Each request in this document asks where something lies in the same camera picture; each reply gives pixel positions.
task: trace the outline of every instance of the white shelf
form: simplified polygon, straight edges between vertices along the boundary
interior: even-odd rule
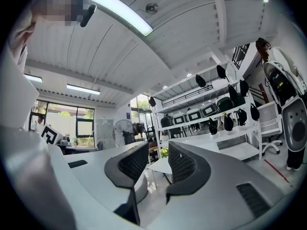
[[[229,84],[235,87],[235,85],[238,84],[238,81],[235,81],[235,82],[229,83]],[[194,95],[192,97],[189,97],[189,98],[184,99],[182,101],[179,101],[177,103],[168,105],[166,107],[162,107],[159,110],[155,110],[155,111],[153,111],[153,113],[170,113],[170,112],[175,111],[177,109],[181,109],[182,107],[180,107],[180,105],[182,105],[182,104],[186,104],[186,103],[191,102],[191,101],[194,101],[196,103],[201,103],[201,102],[204,102],[204,101],[212,100],[212,99],[214,99],[218,96],[221,96],[223,94],[226,94],[226,93],[228,93],[228,85],[222,86],[222,87],[217,88],[217,89],[212,89],[212,90],[209,90],[209,91],[197,94],[197,95]]]
[[[176,141],[176,142],[181,142],[181,143],[186,143],[186,144],[191,144],[192,142],[193,145],[195,146],[197,146],[196,145],[197,143],[202,144],[202,145],[204,143],[216,143],[220,141],[234,139],[234,138],[246,135],[256,130],[258,130],[258,125],[236,126],[233,128],[232,131],[221,130],[221,131],[218,131],[215,135],[204,134],[204,135],[199,135],[199,136],[170,139],[168,141],[163,142],[159,147],[161,148],[168,147],[169,141]]]
[[[227,110],[227,111],[222,112],[222,113],[218,113],[218,114],[215,114],[215,115],[212,115],[212,116],[209,116],[209,117],[204,117],[204,118],[197,119],[197,120],[194,120],[194,121],[190,121],[190,122],[187,122],[187,123],[182,123],[182,124],[179,124],[179,125],[172,125],[172,126],[168,126],[168,127],[164,127],[164,128],[159,128],[159,129],[157,129],[157,131],[163,131],[163,130],[168,130],[168,129],[173,129],[173,128],[179,128],[179,127],[183,127],[183,126],[188,126],[188,125],[193,125],[193,124],[196,124],[196,123],[208,121],[210,118],[214,119],[216,117],[224,116],[225,114],[233,113],[233,112],[238,111],[239,109],[243,109],[243,108],[249,107],[249,106],[250,106],[249,103],[245,103],[243,105],[240,105],[238,107],[235,107],[233,109]]]
[[[259,154],[259,150],[247,142],[228,147],[225,149],[220,149],[220,153],[234,157],[239,160],[245,160]]]

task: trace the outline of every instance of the chair base with wheels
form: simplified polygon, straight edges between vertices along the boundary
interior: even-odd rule
[[[281,140],[274,140],[274,141],[271,141],[271,137],[269,137],[269,142],[263,142],[262,145],[265,146],[263,149],[262,149],[262,155],[264,156],[265,154],[265,150],[269,147],[273,147],[276,151],[277,154],[280,153],[280,150],[278,149],[278,147],[276,146],[279,145],[279,146],[282,146],[283,145],[283,142]]]

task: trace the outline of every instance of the black railing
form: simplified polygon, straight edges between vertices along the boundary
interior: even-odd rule
[[[213,89],[213,87],[212,87],[212,85],[210,84],[210,85],[208,85],[208,86],[206,86],[206,87],[204,87],[204,88],[202,88],[202,89],[200,89],[200,90],[196,90],[196,91],[194,91],[194,92],[192,92],[192,93],[186,94],[186,95],[181,96],[181,97],[179,97],[179,98],[177,98],[177,99],[174,99],[174,100],[172,100],[172,101],[163,103],[162,106],[163,106],[163,107],[166,107],[166,106],[175,104],[175,103],[177,103],[177,102],[186,100],[187,98],[190,98],[190,97],[192,97],[192,96],[195,96],[195,95],[198,95],[198,94],[207,92],[207,91],[212,90],[212,89]]]
[[[232,56],[232,62],[236,68],[240,69],[242,61],[245,58],[245,55],[248,51],[249,44],[245,44],[235,48],[234,55]]]
[[[262,96],[261,90],[257,90],[257,89],[255,89],[253,87],[249,87],[249,90],[250,90],[250,93],[252,94],[252,96],[258,97],[259,99],[261,99],[261,100],[263,100],[265,102],[265,100],[264,100],[264,98]]]

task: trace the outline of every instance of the black backpack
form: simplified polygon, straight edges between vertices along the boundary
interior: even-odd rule
[[[250,105],[250,114],[251,114],[252,119],[254,119],[255,121],[258,121],[260,117],[260,113],[257,107],[254,106],[254,104]]]
[[[209,130],[212,135],[217,133],[217,124],[211,118],[209,119]]]
[[[239,115],[239,124],[240,126],[245,125],[246,120],[248,119],[248,116],[246,112],[242,109],[238,110],[238,115]]]
[[[232,121],[230,114],[225,114],[225,116],[224,116],[224,128],[225,128],[225,130],[232,131],[233,127],[234,127],[234,122]]]
[[[197,74],[196,74],[195,79],[196,79],[196,82],[197,82],[198,86],[200,86],[201,88],[203,88],[203,87],[206,86],[206,81],[205,81],[205,79],[203,79],[200,75],[197,75]]]
[[[149,102],[150,106],[152,106],[152,107],[154,107],[156,105],[155,100],[154,100],[153,97],[150,97],[148,102]]]
[[[235,103],[238,98],[238,93],[236,92],[234,87],[230,84],[228,85],[228,91],[229,91],[230,100],[232,100],[232,102]]]
[[[226,71],[223,67],[221,67],[220,65],[217,65],[216,70],[217,70],[217,75],[219,76],[219,78],[221,79],[226,78]]]
[[[242,96],[246,96],[247,92],[249,90],[248,83],[244,80],[240,80],[240,92]]]

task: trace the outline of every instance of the green tree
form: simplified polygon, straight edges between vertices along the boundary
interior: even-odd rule
[[[67,111],[61,111],[59,114],[61,116],[66,116],[66,117],[70,117],[71,116],[71,114],[69,112],[67,112]]]
[[[85,115],[83,116],[87,119],[94,119],[94,111],[91,109],[86,109],[85,110]]]
[[[57,104],[49,103],[49,105],[48,105],[48,110],[55,110],[56,107],[57,107]]]
[[[138,101],[138,105],[140,109],[150,110],[148,101]]]

